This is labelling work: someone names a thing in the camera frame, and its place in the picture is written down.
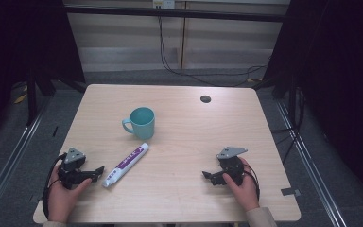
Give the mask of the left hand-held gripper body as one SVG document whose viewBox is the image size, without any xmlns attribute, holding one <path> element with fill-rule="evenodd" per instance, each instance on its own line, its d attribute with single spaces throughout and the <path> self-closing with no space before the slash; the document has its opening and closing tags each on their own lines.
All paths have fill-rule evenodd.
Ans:
<svg viewBox="0 0 363 227">
<path fill-rule="evenodd" d="M 74 185 L 93 177 L 91 172 L 80 170 L 85 161 L 86 155 L 84 153 L 75 148 L 69 148 L 59 170 L 59 179 L 66 189 L 71 189 Z"/>
</svg>

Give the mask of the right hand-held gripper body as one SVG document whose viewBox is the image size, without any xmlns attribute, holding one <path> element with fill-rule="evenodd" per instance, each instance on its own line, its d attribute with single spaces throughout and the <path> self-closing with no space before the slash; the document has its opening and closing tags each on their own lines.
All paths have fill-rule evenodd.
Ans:
<svg viewBox="0 0 363 227">
<path fill-rule="evenodd" d="M 247 151 L 246 148 L 225 147 L 216 156 L 221 167 L 220 175 L 226 173 L 237 185 L 242 184 L 244 165 L 240 160 L 239 155 Z"/>
</svg>

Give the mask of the white purple toothpaste tube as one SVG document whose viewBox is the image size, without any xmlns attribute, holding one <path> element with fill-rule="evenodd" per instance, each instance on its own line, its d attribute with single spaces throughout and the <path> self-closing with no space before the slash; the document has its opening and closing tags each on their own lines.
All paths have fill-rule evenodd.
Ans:
<svg viewBox="0 0 363 227">
<path fill-rule="evenodd" d="M 140 145 L 109 173 L 103 181 L 102 186 L 108 188 L 117 183 L 148 152 L 148 150 L 149 145 L 147 143 Z"/>
</svg>

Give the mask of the teal cup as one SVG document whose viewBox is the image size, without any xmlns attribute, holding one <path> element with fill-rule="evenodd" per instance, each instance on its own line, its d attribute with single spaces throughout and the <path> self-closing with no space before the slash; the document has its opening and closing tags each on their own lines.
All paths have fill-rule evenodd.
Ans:
<svg viewBox="0 0 363 227">
<path fill-rule="evenodd" d="M 141 140 L 148 140 L 154 135 L 155 113 L 149 107 L 139 107 L 122 120 L 122 126 L 128 133 Z"/>
</svg>

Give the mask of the person's right hand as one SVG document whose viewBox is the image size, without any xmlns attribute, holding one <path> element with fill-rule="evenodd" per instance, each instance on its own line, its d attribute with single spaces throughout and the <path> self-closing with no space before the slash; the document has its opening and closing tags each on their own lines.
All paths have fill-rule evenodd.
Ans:
<svg viewBox="0 0 363 227">
<path fill-rule="evenodd" d="M 260 205 L 257 197 L 255 180 L 251 175 L 250 165 L 245 159 L 240 158 L 240 160 L 243 163 L 245 170 L 242 184 L 237 185 L 226 173 L 224 173 L 222 177 L 225 183 L 232 190 L 237 203 L 244 209 L 245 212 L 248 212 L 255 208 L 259 208 Z"/>
</svg>

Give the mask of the person's left hand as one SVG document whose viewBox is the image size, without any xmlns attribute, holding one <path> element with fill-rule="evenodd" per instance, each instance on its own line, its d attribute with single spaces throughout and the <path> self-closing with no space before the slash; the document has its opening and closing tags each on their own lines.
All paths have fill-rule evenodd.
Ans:
<svg viewBox="0 0 363 227">
<path fill-rule="evenodd" d="M 79 196 L 90 186 L 91 179 L 84 180 L 74 189 L 66 189 L 59 181 L 59 166 L 51 174 L 48 194 L 48 220 L 65 224 L 73 212 Z"/>
</svg>

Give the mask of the grey tape strip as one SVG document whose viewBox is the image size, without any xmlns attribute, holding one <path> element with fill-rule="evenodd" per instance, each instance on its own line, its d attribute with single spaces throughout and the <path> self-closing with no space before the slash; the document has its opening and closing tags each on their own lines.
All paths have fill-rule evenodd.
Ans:
<svg viewBox="0 0 363 227">
<path fill-rule="evenodd" d="M 299 189 L 295 189 L 295 188 L 283 188 L 281 189 L 281 192 L 283 194 L 283 196 L 288 196 L 288 195 L 293 195 L 295 197 L 299 197 L 302 193 Z"/>
</svg>

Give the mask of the black stand leg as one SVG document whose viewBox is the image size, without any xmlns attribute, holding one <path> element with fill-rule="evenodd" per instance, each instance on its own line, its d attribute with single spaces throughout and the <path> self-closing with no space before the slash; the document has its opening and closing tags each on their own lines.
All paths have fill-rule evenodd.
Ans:
<svg viewBox="0 0 363 227">
<path fill-rule="evenodd" d="M 27 73 L 26 85 L 28 104 L 28 119 L 26 124 L 30 126 L 37 115 L 36 78 L 32 69 L 30 69 Z"/>
</svg>

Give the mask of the black curtain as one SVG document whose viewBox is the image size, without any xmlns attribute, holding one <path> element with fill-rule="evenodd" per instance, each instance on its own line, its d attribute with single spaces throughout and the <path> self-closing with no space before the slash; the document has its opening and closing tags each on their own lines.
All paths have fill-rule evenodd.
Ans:
<svg viewBox="0 0 363 227">
<path fill-rule="evenodd" d="M 15 83 L 38 85 L 49 96 L 54 79 L 85 90 L 63 0 L 0 0 L 0 115 Z"/>
<path fill-rule="evenodd" d="M 329 141 L 363 183 L 363 0 L 290 0 L 265 79 L 298 86 Z"/>
</svg>

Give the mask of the black horizontal bar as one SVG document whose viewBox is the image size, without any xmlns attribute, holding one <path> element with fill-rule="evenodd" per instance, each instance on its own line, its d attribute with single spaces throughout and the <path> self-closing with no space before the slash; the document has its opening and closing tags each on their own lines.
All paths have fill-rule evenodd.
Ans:
<svg viewBox="0 0 363 227">
<path fill-rule="evenodd" d="M 89 5 L 65 4 L 64 8 L 69 13 L 87 13 L 104 15 L 128 15 L 128 16 L 152 16 L 152 17 L 174 17 L 234 21 L 255 21 L 282 23 L 289 20 L 285 15 L 277 14 L 255 14 L 240 12 L 220 12 L 190 9 L 147 9 L 147 8 L 118 8 L 101 7 Z"/>
</svg>

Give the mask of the metal floor rail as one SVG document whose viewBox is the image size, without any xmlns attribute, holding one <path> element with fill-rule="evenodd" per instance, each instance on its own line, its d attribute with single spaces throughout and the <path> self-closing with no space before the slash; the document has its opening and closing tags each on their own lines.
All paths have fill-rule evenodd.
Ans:
<svg viewBox="0 0 363 227">
<path fill-rule="evenodd" d="M 293 129 L 293 123 L 288 119 L 287 107 L 282 101 L 277 102 L 277 107 L 284 124 L 287 126 L 289 136 L 292 138 L 292 144 L 295 146 L 302 159 L 306 172 L 309 175 L 309 178 L 311 179 L 318 196 L 320 197 L 320 201 L 327 213 L 327 216 L 331 220 L 334 227 L 348 227 L 334 197 L 328 189 L 325 181 L 321 177 L 314 159 L 312 158 L 309 149 L 303 141 L 303 138 L 300 136 L 300 133 L 297 130 Z"/>
<path fill-rule="evenodd" d="M 13 149 L 11 155 L 9 156 L 4 167 L 0 171 L 0 199 L 9 183 L 13 171 L 18 166 L 21 158 L 23 157 L 28 144 L 30 143 L 35 131 L 38 129 L 42 116 L 50 103 L 50 98 L 46 99 L 42 105 L 41 109 L 37 111 L 35 118 L 25 127 L 22 136 L 17 142 L 15 148 Z"/>
</svg>

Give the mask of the white wall outlet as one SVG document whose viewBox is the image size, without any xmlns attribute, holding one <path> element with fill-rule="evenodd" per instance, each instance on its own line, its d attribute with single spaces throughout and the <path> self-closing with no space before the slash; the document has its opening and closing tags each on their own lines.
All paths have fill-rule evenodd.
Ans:
<svg viewBox="0 0 363 227">
<path fill-rule="evenodd" d="M 155 9 L 174 9 L 175 0 L 152 0 Z"/>
</svg>

